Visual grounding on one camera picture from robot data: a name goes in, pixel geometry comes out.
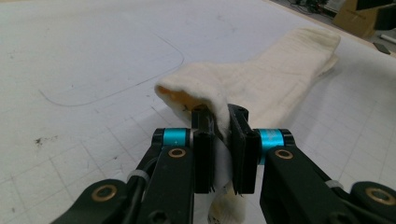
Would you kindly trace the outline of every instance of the cloth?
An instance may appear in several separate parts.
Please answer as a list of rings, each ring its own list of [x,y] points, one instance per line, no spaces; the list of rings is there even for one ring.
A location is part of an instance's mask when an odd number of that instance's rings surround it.
[[[227,104],[246,108],[251,128],[278,127],[315,80],[337,62],[334,51],[339,42],[340,36],[329,30],[299,28],[247,62],[186,64],[160,79],[155,91],[187,123],[191,122],[192,108],[207,105],[227,142]],[[243,202],[238,196],[230,197],[232,194],[227,190],[211,206],[210,214],[229,214],[219,223],[243,222],[244,214],[232,209],[240,210],[238,204]]]

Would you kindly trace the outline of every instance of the white table surface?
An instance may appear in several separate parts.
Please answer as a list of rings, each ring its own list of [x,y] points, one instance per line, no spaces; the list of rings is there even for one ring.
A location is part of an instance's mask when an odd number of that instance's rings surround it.
[[[317,25],[260,0],[1,2],[0,223],[51,222],[91,183],[125,180],[156,128],[184,127],[158,78],[248,60],[301,26]],[[396,189],[396,59],[347,35],[336,54],[281,128],[346,190]],[[246,223],[263,222],[250,197]]]

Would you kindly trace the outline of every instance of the dark stain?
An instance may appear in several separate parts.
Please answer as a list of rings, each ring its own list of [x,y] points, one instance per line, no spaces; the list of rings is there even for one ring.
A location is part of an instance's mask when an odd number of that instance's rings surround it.
[[[58,135],[52,137],[40,137],[35,140],[35,145],[38,147],[42,147],[44,143],[51,141],[54,142],[58,139]]]
[[[43,146],[43,143],[42,143],[42,141],[41,141],[41,138],[37,138],[37,139],[35,140],[35,144],[36,144],[38,147]]]

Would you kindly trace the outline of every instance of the cardboard box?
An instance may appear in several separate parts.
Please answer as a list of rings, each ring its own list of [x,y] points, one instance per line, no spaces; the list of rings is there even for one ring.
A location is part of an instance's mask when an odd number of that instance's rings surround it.
[[[359,37],[370,37],[375,33],[378,10],[393,4],[357,10],[359,0],[346,0],[332,23]]]

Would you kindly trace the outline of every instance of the teal anodized part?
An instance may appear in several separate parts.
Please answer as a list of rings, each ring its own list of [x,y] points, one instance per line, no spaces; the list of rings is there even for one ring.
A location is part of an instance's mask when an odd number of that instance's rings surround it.
[[[163,145],[186,147],[187,131],[183,128],[169,128],[163,131]]]
[[[283,135],[279,129],[259,129],[262,138],[262,157],[259,164],[265,164],[265,155],[272,147],[285,146]]]

